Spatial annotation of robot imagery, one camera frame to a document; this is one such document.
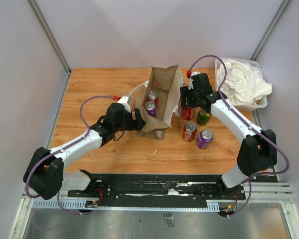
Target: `coca-cola can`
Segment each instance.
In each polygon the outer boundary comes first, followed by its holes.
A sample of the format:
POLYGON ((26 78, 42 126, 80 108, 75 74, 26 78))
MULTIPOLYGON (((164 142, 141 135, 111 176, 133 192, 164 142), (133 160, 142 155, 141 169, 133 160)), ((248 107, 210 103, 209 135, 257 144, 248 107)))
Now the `coca-cola can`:
POLYGON ((155 91, 150 91, 147 96, 148 101, 153 101, 158 108, 158 93, 155 91))
POLYGON ((187 107, 182 109, 181 116, 184 120, 192 120, 195 115, 195 108, 187 107))
POLYGON ((197 132, 197 126, 195 123, 193 123, 193 122, 186 123, 184 125, 182 139, 185 142, 192 142, 196 132, 197 132))

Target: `soda can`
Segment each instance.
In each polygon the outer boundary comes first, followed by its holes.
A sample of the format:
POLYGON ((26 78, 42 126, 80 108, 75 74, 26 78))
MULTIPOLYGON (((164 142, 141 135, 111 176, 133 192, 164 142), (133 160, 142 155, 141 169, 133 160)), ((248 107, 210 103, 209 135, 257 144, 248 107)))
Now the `soda can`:
POLYGON ((148 115, 153 116, 156 118, 156 105, 153 101, 147 101, 144 105, 144 108, 148 115))
POLYGON ((195 115, 195 108, 187 107, 182 109, 181 116, 184 120, 192 120, 195 115))
POLYGON ((196 123, 201 126, 206 125, 209 122, 210 118, 211 118, 211 114, 201 109, 198 112, 196 123))
POLYGON ((153 101, 158 108, 158 93, 155 91, 150 91, 147 96, 148 101, 153 101))
POLYGON ((205 129, 202 132, 200 132, 196 141, 196 145, 200 149, 206 149, 210 144, 210 142, 213 140, 213 138, 214 138, 213 132, 208 129, 205 129))
POLYGON ((186 123, 184 125, 182 139, 185 142, 192 142, 196 132, 197 132, 197 126, 195 123, 193 122, 186 123))

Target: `white cloth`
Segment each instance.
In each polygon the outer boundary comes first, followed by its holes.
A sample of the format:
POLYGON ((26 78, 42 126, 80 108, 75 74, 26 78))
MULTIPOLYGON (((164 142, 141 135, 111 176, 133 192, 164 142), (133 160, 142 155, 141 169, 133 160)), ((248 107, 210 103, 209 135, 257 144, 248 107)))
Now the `white cloth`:
MULTIPOLYGON (((249 63, 242 63, 226 59, 224 63, 227 68, 226 81, 221 91, 235 106, 256 105, 255 101, 263 96, 269 95, 273 87, 265 82, 260 68, 249 63)), ((219 86, 224 79, 224 67, 221 64, 216 73, 216 82, 219 86)))

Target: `metal floor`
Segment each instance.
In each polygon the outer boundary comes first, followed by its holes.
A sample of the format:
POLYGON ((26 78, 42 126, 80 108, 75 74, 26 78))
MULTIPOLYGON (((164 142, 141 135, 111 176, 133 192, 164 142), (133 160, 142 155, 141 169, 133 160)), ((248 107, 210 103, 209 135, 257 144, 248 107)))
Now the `metal floor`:
POLYGON ((252 204, 230 220, 217 213, 96 211, 73 216, 60 209, 32 209, 24 239, 287 239, 280 204, 252 204))

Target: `plastic container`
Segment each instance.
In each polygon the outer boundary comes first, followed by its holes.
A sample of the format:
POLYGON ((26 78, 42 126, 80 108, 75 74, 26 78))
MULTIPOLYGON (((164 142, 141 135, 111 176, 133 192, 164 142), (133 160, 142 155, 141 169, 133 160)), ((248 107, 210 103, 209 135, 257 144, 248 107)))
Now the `plastic container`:
MULTIPOLYGON (((228 57, 220 57, 222 60, 234 60, 234 61, 239 61, 239 62, 247 62, 249 63, 250 65, 254 66, 254 67, 258 67, 260 68, 260 65, 256 62, 256 61, 250 61, 250 60, 245 60, 245 59, 237 59, 237 58, 228 58, 228 57)), ((219 60, 215 60, 215 84, 216 84, 216 90, 218 90, 218 85, 217 85, 217 70, 218 68, 220 67, 221 63, 219 60)), ((259 105, 254 103, 253 105, 251 106, 235 106, 236 109, 238 109, 239 111, 248 111, 248 112, 251 112, 251 111, 254 111, 258 108, 264 108, 267 106, 267 96, 264 96, 260 99, 260 103, 259 105)))

